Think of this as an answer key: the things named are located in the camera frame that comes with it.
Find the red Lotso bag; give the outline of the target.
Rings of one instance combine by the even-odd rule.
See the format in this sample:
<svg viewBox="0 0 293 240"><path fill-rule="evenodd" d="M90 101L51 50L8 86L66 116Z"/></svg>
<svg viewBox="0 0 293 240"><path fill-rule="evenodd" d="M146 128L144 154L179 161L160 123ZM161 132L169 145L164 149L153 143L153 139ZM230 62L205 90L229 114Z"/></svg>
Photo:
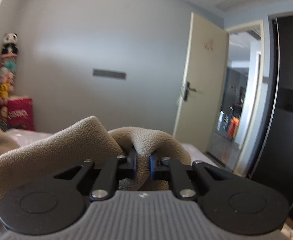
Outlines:
<svg viewBox="0 0 293 240"><path fill-rule="evenodd" d="M33 118L33 100L29 96L12 96L7 102L10 128L35 131Z"/></svg>

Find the beige fleece garment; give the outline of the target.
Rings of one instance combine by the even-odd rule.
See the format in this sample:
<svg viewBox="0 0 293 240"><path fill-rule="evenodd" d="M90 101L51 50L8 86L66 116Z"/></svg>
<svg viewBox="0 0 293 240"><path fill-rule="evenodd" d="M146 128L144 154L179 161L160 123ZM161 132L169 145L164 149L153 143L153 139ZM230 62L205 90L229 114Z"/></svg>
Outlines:
<svg viewBox="0 0 293 240"><path fill-rule="evenodd" d="M68 168L85 159L103 163L111 156L137 151L137 177L120 182L121 190L167 190L163 181L151 182L149 158L178 159L189 165L191 157L182 145L163 131L122 127L107 131L95 116L27 146L19 146L0 129L0 198L10 189L35 178ZM0 237L5 229L0 223Z"/></svg>

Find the dark wardrobe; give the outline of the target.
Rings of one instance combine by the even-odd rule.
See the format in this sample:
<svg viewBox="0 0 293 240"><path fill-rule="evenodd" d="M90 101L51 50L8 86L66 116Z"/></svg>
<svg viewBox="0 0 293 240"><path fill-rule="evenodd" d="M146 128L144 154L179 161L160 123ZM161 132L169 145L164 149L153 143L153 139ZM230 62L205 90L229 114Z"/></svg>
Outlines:
<svg viewBox="0 0 293 240"><path fill-rule="evenodd" d="M277 32L278 76L271 124L252 179L281 192L293 218L293 16L278 18Z"/></svg>

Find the grey wall switch panel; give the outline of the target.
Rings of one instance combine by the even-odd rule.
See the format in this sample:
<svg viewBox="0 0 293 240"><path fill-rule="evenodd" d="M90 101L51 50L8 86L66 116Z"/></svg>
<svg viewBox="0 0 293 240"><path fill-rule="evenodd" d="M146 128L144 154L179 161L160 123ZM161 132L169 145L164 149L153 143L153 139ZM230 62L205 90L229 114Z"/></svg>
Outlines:
<svg viewBox="0 0 293 240"><path fill-rule="evenodd" d="M93 69L92 75L97 77L106 77L106 78L123 79L123 80L127 78L127 74L125 72L116 72L113 70L105 70L105 69Z"/></svg>

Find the polka dot bed sheet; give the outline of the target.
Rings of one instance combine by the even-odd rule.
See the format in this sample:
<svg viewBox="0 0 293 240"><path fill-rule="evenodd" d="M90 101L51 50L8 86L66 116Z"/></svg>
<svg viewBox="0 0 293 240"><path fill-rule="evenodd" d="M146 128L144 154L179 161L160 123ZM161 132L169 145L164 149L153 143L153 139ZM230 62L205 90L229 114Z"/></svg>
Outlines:
<svg viewBox="0 0 293 240"><path fill-rule="evenodd" d="M26 146L35 141L45 139L50 137L52 134L50 133L42 133L42 132L33 132L26 131L20 129L9 129L6 131L6 134L17 142L19 146ZM191 157L191 161L201 161L208 163L212 166L218 167L212 160L210 160L206 155L200 152L195 146L192 144L182 143L182 147L189 153Z"/></svg>

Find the stuffed toy column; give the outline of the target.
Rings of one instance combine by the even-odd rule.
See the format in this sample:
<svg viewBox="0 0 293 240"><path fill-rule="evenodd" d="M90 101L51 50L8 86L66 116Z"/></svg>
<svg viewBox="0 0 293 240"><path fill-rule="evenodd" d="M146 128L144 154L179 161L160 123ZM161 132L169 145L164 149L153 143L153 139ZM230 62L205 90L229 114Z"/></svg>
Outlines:
<svg viewBox="0 0 293 240"><path fill-rule="evenodd" d="M0 128L9 129L7 102L14 93L18 35L6 33L3 37L3 47L0 56Z"/></svg>

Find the cream room door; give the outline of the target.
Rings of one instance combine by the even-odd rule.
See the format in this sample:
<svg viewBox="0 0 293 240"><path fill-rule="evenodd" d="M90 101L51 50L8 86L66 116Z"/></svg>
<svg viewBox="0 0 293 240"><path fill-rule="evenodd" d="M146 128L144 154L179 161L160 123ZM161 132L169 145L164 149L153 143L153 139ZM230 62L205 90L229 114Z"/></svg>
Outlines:
<svg viewBox="0 0 293 240"><path fill-rule="evenodd" d="M227 72L229 34L192 13L173 136L206 152L219 116ZM183 101L186 82L197 92Z"/></svg>

